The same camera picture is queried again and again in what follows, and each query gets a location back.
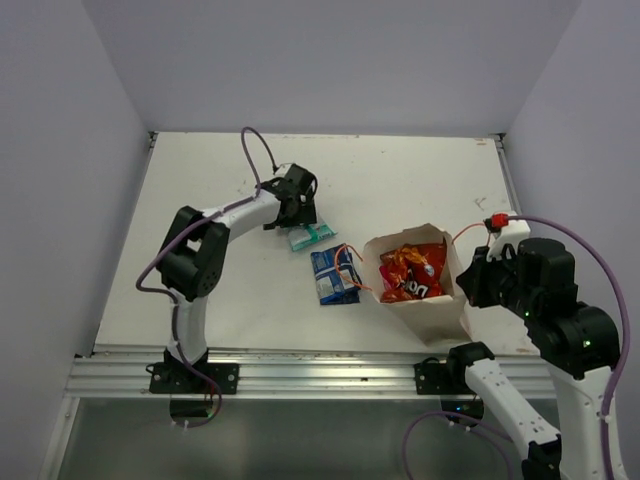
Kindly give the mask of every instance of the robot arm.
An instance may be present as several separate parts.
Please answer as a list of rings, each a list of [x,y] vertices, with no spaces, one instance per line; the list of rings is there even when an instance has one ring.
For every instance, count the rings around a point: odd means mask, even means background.
[[[524,320],[556,389],[562,448],[559,432],[502,375],[484,344],[451,350],[452,378],[480,395],[500,420],[518,448],[525,478],[604,478],[599,412],[620,356],[615,324],[604,311],[577,301],[575,260],[562,243],[526,238],[522,221],[496,231],[500,241],[491,249],[478,247],[456,281],[471,306],[502,305]],[[607,422],[614,477],[626,479],[614,409]]]
[[[260,193],[252,202],[228,212],[225,207],[233,204],[204,211],[187,206],[177,212],[161,250],[185,228],[220,212],[210,222],[193,230],[156,267],[163,285],[178,299],[175,333],[185,359],[196,370],[206,369],[207,298],[222,275],[227,245],[261,225],[270,230],[316,223],[316,189],[317,179],[311,172],[288,164],[279,167],[272,180],[261,184]],[[192,377],[183,368],[172,332],[164,362],[154,366],[154,378],[157,382],[163,381],[166,390],[157,383],[154,388],[158,393],[201,392],[202,382]]]

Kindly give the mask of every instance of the metal extrusion frame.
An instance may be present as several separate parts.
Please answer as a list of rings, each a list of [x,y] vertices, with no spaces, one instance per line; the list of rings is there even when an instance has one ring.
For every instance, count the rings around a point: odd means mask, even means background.
[[[509,162],[507,161],[507,153],[505,151],[505,135],[490,135],[490,138],[492,138],[496,144],[496,151],[498,152],[498,158],[500,159],[500,168],[502,169],[502,175],[504,176],[504,181],[507,186],[507,195],[509,196],[511,208],[520,214],[522,213],[520,200],[518,200],[518,195],[516,194],[516,188],[513,183],[511,171],[509,170]]]
[[[145,366],[162,349],[131,352],[116,348],[76,359],[66,394],[73,398],[163,398],[148,392]],[[209,362],[240,365],[237,399],[417,400],[413,365],[426,354],[284,353],[212,350]],[[549,372],[536,357],[501,357],[515,387],[528,399],[555,398]],[[199,398],[174,395],[174,398]]]
[[[79,404],[80,399],[77,397],[65,395],[62,399],[62,405],[51,433],[49,448],[42,462],[38,480],[56,480],[58,478]]]

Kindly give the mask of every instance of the black bracket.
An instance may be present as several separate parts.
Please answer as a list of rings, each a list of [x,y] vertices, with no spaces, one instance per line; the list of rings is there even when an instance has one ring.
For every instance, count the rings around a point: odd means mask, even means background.
[[[278,217],[263,225],[264,230],[311,225],[318,221],[313,201],[318,179],[309,170],[292,163],[284,177],[262,182],[260,186],[280,200]]]
[[[529,454],[522,461],[522,476],[525,480],[560,480],[560,460],[562,458],[562,441],[558,439],[538,445],[529,444]]]
[[[161,250],[184,229],[202,220],[202,212],[192,207],[178,210],[169,227]],[[207,222],[196,228],[158,263],[162,284],[180,292],[189,302],[206,297],[220,281],[224,258],[229,243],[229,228],[216,222]],[[198,250],[189,241],[200,242]]]
[[[222,394],[234,395],[238,388],[240,366],[237,363],[208,363],[207,355],[193,364],[198,372],[218,384]],[[207,382],[195,376],[165,350],[164,361],[147,366],[151,374],[149,393],[154,394],[203,394],[210,393]]]
[[[473,395],[465,385],[453,382],[445,363],[429,357],[413,366],[418,395]]]

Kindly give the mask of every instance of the chip bag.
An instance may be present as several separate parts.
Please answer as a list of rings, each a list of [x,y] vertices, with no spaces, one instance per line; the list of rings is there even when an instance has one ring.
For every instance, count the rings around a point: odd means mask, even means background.
[[[385,280],[385,292],[380,302],[422,300],[444,295],[440,276],[447,261],[445,242],[405,244],[380,255],[380,261]]]

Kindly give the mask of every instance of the white enclosure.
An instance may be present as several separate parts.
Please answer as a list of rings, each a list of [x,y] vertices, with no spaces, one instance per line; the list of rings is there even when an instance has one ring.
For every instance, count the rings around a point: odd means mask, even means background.
[[[6,2],[3,478],[37,476],[73,356],[91,351],[149,130],[507,132],[523,212],[593,241],[633,318],[637,18],[634,0]],[[581,297],[617,318],[602,274],[569,248]],[[624,419],[640,399],[639,369],[632,350],[618,393],[632,478],[640,426]]]

